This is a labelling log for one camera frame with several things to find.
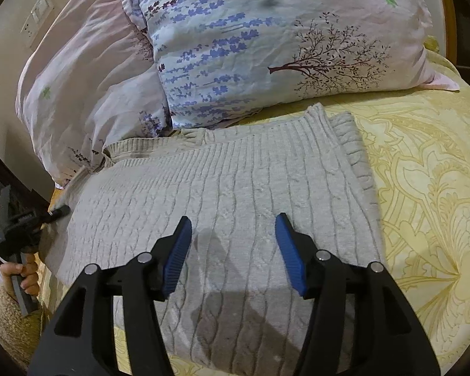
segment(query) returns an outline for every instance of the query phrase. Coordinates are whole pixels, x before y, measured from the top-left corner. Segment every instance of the blue rubber pad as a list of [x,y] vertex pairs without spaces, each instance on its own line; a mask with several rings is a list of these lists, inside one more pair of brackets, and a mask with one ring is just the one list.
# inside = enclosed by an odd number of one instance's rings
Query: blue rubber pad
[[296,245],[294,244],[290,232],[292,230],[293,229],[289,228],[287,225],[287,218],[284,213],[279,214],[275,218],[275,235],[280,252],[284,258],[289,280],[291,281],[292,287],[303,297],[307,291],[305,264],[303,260],[301,260]]
[[191,221],[184,217],[184,222],[181,221],[180,232],[177,237],[176,243],[167,259],[164,266],[164,281],[162,286],[162,293],[165,297],[169,296],[176,290],[176,285],[183,268],[184,259],[188,253],[191,244]]

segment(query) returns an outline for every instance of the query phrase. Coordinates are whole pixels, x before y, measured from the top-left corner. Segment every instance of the person's arm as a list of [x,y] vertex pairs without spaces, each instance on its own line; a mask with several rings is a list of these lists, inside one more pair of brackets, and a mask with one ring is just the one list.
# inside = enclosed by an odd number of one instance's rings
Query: person's arm
[[23,369],[27,369],[39,343],[41,310],[27,317],[21,315],[10,276],[20,274],[25,277],[21,288],[27,294],[37,296],[40,290],[37,269],[33,255],[28,255],[26,265],[5,263],[0,266],[3,277],[0,287],[0,344]]

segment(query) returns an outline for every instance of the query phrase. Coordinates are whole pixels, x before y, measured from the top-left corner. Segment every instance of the white wall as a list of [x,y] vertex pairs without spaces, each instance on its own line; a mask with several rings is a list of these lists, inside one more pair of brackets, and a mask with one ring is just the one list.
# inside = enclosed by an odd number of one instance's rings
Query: white wall
[[[49,26],[68,0],[53,0],[54,12],[40,30],[33,48],[40,42]],[[29,188],[49,199],[53,182],[35,156],[31,140],[15,115],[18,80],[32,53],[26,48],[19,30],[36,0],[4,0],[0,6],[0,158]]]

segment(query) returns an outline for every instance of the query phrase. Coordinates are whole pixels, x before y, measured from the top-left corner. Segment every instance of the printed pillow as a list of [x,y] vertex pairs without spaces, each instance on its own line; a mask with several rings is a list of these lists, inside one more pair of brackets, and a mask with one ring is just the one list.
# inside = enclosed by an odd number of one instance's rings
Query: printed pillow
[[423,0],[139,0],[131,6],[137,3],[174,128],[209,126],[309,97],[408,89],[436,77],[423,48],[431,24]]
[[16,113],[61,186],[107,145],[171,130],[151,44],[120,0],[67,4],[24,67]]

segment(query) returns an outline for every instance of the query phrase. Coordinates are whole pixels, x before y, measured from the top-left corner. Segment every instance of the person's finger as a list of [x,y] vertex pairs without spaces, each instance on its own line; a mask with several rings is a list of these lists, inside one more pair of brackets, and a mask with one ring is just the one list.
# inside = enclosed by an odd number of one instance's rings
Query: person's finger
[[21,271],[23,271],[23,265],[19,263],[4,263],[0,265],[0,272],[6,277],[10,277],[13,274],[21,274]]
[[25,264],[23,267],[23,270],[21,271],[21,276],[27,277],[30,276],[33,273],[36,273],[36,270],[39,269],[39,266],[37,263],[28,263]]
[[33,295],[34,297],[36,297],[36,296],[38,296],[38,294],[40,292],[40,286],[38,284],[35,284],[31,287],[26,288],[26,290],[24,292],[29,294],[29,295]]
[[26,290],[28,287],[31,287],[37,284],[39,281],[39,275],[37,273],[33,273],[26,277],[23,281],[21,281],[21,288]]
[[31,253],[26,253],[24,256],[26,257],[26,262],[27,263],[34,263],[35,262],[35,255],[33,255]]

